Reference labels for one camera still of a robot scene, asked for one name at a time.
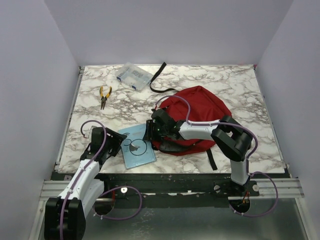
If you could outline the light blue notebook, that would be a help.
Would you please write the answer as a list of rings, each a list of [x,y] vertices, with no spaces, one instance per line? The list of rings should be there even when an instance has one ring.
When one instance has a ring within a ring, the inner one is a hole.
[[[146,124],[138,124],[118,131],[126,138],[121,143],[121,150],[126,169],[132,169],[156,161],[156,155],[150,141],[143,140]]]

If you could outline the red backpack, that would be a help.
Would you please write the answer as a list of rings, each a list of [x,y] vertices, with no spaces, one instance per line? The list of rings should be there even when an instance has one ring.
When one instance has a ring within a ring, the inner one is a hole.
[[[151,91],[158,94],[169,91],[176,91],[176,93],[169,96],[162,103],[157,103],[155,106],[156,110],[166,109],[165,111],[178,122],[178,126],[185,123],[186,119],[195,122],[207,122],[220,120],[224,116],[232,115],[221,99],[202,86],[187,87],[182,90],[176,90],[172,87],[164,90],[153,88],[153,81],[158,78],[166,65],[164,62],[154,74],[149,87]],[[211,148],[216,144],[212,141],[212,138],[208,140],[200,138],[186,140],[180,137],[178,140],[173,140],[165,137],[160,141],[151,140],[151,144],[154,150],[173,156],[185,156],[206,152],[211,168],[214,171],[218,169],[211,151]]]

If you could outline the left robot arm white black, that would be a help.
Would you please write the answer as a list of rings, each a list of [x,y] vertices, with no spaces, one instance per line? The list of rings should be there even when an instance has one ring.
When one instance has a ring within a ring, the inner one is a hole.
[[[98,197],[110,194],[111,185],[96,178],[109,157],[114,157],[127,138],[109,128],[94,127],[90,143],[80,158],[80,165],[67,187],[45,204],[44,238],[46,240],[81,240],[86,218]]]

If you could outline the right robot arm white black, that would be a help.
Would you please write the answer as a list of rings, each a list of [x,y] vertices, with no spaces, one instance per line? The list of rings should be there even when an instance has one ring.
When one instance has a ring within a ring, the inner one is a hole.
[[[248,190],[249,157],[256,151],[256,136],[230,115],[213,121],[174,120],[163,108],[153,110],[146,121],[143,140],[168,154],[185,154],[193,150],[191,145],[180,141],[195,140],[196,146],[209,141],[215,143],[229,159],[231,166],[230,191],[241,196]]]

